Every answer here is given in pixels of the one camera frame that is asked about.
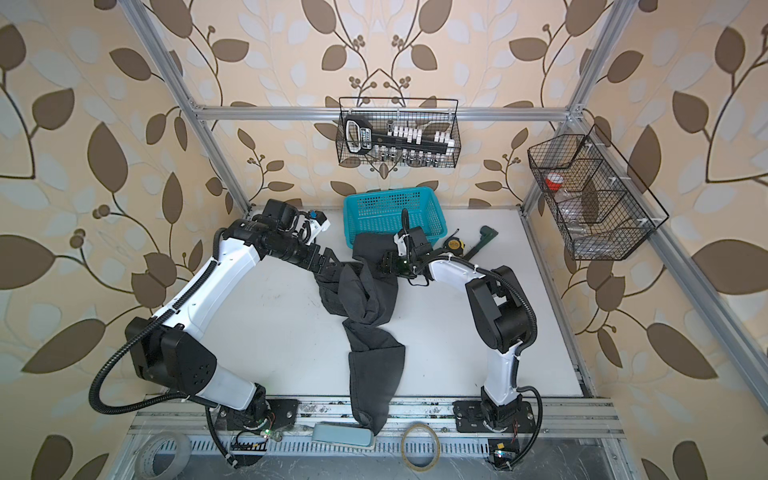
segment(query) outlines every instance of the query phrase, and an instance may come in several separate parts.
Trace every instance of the black rack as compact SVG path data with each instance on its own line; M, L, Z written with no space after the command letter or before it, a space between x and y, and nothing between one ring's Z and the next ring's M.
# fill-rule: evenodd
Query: black rack
M448 98L341 97L339 163L453 168L462 149L457 109Z
M625 260L669 213L615 147L627 172L617 173L605 160L610 141L595 128L534 145L528 161L573 259ZM628 184L650 194L659 212L646 211Z

